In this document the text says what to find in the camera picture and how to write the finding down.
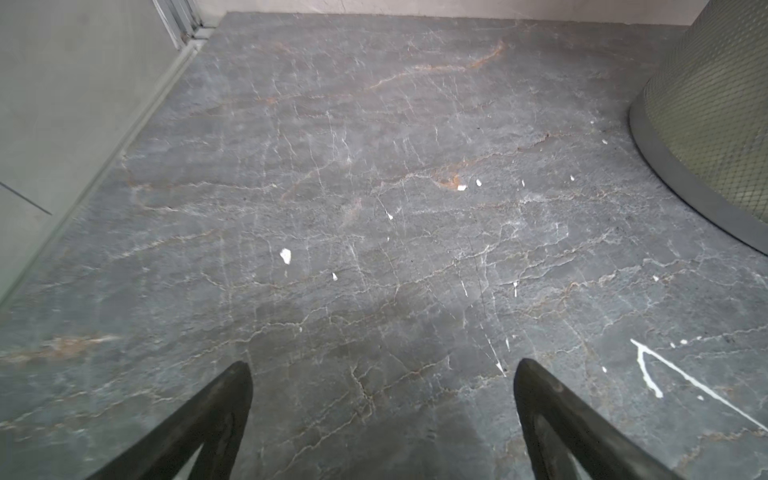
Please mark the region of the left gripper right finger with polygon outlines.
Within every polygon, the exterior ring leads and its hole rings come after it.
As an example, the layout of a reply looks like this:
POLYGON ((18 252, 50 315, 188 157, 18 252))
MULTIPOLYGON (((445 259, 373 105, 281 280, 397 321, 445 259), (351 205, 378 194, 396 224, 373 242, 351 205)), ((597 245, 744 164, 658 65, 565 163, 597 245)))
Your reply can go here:
POLYGON ((537 479, 677 479, 537 361, 524 358, 514 399, 537 479))

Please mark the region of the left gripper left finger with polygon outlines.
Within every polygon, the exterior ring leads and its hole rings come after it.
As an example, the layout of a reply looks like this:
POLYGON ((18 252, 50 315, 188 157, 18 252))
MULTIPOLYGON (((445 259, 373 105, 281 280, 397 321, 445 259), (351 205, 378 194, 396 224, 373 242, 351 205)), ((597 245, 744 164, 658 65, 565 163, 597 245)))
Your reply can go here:
POLYGON ((191 479, 228 479, 253 398, 247 363, 237 361, 92 479, 173 479, 191 457, 191 479))

